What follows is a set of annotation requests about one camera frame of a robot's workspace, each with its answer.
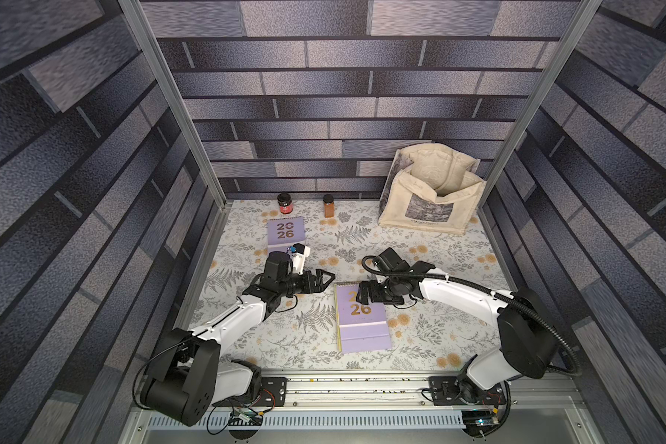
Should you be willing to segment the purple calendar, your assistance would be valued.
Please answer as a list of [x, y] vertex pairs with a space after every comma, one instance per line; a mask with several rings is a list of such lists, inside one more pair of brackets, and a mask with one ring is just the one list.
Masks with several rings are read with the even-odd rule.
[[268, 251], [286, 252], [290, 246], [305, 242], [305, 220], [300, 216], [299, 218], [269, 220], [266, 223], [266, 234], [268, 235]]
[[336, 286], [335, 303], [340, 351], [343, 354], [351, 354], [391, 349], [385, 305], [358, 303], [357, 290], [357, 283]]

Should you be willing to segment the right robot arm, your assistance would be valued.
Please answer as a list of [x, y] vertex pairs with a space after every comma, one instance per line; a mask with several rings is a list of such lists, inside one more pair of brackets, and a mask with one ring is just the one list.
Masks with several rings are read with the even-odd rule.
[[542, 379], [549, 373], [559, 340], [532, 293], [492, 290], [424, 261], [410, 265], [391, 248], [364, 257], [362, 266], [376, 277], [359, 285], [356, 301], [363, 305], [398, 305], [409, 298], [449, 306], [495, 327], [499, 344], [464, 365], [462, 387], [490, 390], [518, 377]]

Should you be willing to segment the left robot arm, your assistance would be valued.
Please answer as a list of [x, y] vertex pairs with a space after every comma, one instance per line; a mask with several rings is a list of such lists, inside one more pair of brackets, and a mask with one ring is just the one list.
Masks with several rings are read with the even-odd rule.
[[144, 384], [131, 390], [134, 403], [189, 427], [222, 401], [254, 401], [261, 390], [260, 367], [242, 360], [221, 364], [220, 355], [275, 314], [282, 299], [323, 293], [335, 281], [326, 270], [306, 270], [306, 257], [301, 244], [294, 253], [270, 253], [264, 271], [225, 313], [195, 329], [166, 334], [139, 371]]

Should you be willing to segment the amber spice jar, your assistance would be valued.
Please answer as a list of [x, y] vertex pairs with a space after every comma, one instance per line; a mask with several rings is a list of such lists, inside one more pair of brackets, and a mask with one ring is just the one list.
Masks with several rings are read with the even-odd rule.
[[323, 196], [324, 203], [324, 217], [334, 218], [335, 216], [335, 199], [332, 194], [325, 194]]

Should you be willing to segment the red-labelled dark jar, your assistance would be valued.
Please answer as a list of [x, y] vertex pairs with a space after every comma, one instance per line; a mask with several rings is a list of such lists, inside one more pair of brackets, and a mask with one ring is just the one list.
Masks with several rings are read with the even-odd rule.
[[279, 212], [283, 215], [288, 215], [293, 211], [292, 196], [283, 192], [277, 196], [277, 204], [279, 205]]

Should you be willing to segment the beige canvas tote bag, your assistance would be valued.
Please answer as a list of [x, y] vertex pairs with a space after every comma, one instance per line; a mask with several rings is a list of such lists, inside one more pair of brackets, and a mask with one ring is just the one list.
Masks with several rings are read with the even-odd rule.
[[480, 161], [445, 144], [399, 149], [379, 200], [379, 225], [463, 235], [486, 181]]

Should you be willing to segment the left circuit board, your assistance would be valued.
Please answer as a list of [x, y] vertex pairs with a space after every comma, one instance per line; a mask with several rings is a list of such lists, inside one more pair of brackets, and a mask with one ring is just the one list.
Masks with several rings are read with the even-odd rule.
[[234, 409], [229, 416], [229, 427], [261, 427], [264, 424], [264, 416], [257, 411], [247, 409]]

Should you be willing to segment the circuit board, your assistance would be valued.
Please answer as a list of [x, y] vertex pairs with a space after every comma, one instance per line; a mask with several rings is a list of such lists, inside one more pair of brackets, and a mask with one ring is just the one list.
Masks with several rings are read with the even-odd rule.
[[497, 414], [492, 411], [462, 411], [464, 433], [471, 438], [486, 438], [500, 426]]
[[261, 427], [264, 424], [264, 416], [257, 411], [247, 409], [234, 409], [229, 416], [229, 427]]

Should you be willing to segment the right circuit board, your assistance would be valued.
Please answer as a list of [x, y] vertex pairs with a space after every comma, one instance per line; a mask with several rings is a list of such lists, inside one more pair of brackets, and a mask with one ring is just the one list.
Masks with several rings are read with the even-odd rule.
[[492, 411], [462, 411], [464, 433], [471, 438], [486, 438], [500, 426], [497, 414]]

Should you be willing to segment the perforated metal grille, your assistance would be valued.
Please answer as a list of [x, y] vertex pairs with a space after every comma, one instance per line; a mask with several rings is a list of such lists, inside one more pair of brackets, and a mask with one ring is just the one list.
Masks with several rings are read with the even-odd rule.
[[226, 412], [216, 412], [192, 425], [192, 430], [216, 432], [234, 430], [407, 430], [465, 429], [459, 411], [318, 411], [273, 412], [262, 420], [246, 422], [231, 419]]

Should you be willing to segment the aluminium mounting rail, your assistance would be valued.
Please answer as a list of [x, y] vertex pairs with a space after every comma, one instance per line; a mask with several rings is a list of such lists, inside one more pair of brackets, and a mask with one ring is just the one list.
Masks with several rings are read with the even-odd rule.
[[[265, 369], [264, 377], [288, 379], [285, 411], [431, 410], [420, 394], [430, 377], [451, 377], [451, 371], [281, 370]], [[586, 402], [569, 377], [547, 374], [543, 379], [510, 383], [514, 409], [584, 409]]]

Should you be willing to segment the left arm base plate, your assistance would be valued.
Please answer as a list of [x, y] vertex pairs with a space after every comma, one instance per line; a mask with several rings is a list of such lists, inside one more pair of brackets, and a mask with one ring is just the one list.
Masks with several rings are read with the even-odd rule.
[[231, 398], [235, 406], [275, 409], [286, 404], [289, 380], [286, 377], [263, 377], [259, 392]]

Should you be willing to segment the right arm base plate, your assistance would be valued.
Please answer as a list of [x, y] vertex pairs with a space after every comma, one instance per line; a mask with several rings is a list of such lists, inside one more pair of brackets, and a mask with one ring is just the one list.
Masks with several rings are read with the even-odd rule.
[[427, 381], [427, 391], [435, 406], [500, 407], [508, 403], [510, 385], [507, 382], [483, 390], [468, 379], [459, 382], [457, 377], [429, 377]]

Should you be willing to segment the left aluminium frame post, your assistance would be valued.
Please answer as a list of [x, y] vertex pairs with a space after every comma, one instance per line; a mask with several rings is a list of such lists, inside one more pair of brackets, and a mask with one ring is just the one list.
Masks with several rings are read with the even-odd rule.
[[155, 38], [155, 35], [144, 14], [141, 3], [136, 0], [118, 0], [127, 24], [131, 28], [135, 40], [142, 49], [144, 57], [155, 75], [161, 92], [171, 109], [177, 124], [181, 128], [184, 140], [188, 145], [195, 162], [203, 173], [203, 180], [214, 195], [218, 208], [223, 210], [227, 203], [216, 173], [196, 131], [194, 122], [186, 108], [175, 79], [168, 67], [165, 57]]

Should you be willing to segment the aluminium frame post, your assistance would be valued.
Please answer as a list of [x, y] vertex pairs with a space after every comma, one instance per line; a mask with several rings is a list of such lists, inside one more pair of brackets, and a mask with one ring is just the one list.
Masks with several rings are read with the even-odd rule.
[[528, 96], [519, 118], [512, 126], [508, 137], [505, 139], [499, 153], [497, 153], [491, 164], [490, 171], [486, 178], [487, 185], [478, 202], [479, 210], [481, 210], [486, 201], [488, 201], [493, 188], [501, 177], [501, 173], [510, 160], [512, 152], [519, 144], [521, 144], [521, 140], [523, 139], [529, 124], [534, 116], [536, 116], [536, 113], [538, 113], [538, 109], [546, 99], [552, 85], [557, 80], [590, 22], [597, 14], [601, 3], [601, 0], [584, 0], [579, 3], [578, 9], [573, 15], [566, 32], [562, 35], [549, 63], [541, 72], [538, 82], [530, 96]]
[[161, 92], [171, 109], [177, 124], [181, 128], [184, 140], [188, 145], [195, 162], [203, 173], [203, 180], [214, 195], [218, 208], [223, 210], [227, 203], [216, 173], [196, 131], [194, 122], [186, 108], [175, 79], [168, 67], [165, 57], [155, 38], [155, 35], [144, 14], [141, 3], [136, 0], [118, 0], [127, 24], [131, 28], [135, 40], [142, 49], [144, 57], [155, 75]]

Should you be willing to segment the right aluminium frame post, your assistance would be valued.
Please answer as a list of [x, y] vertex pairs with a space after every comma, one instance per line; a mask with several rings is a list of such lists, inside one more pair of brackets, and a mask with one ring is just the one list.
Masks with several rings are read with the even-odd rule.
[[529, 124], [534, 116], [536, 116], [536, 113], [538, 113], [538, 109], [546, 99], [552, 85], [557, 80], [590, 22], [597, 14], [601, 3], [601, 0], [584, 0], [579, 3], [578, 9], [573, 15], [566, 32], [562, 35], [549, 63], [541, 72], [538, 82], [530, 96], [528, 96], [519, 118], [512, 126], [508, 137], [505, 139], [499, 153], [497, 153], [491, 164], [490, 171], [486, 178], [487, 185], [478, 202], [479, 210], [481, 210], [486, 201], [488, 201], [493, 188], [501, 177], [501, 173], [510, 160], [512, 152], [519, 144], [521, 144], [521, 140], [523, 139]]

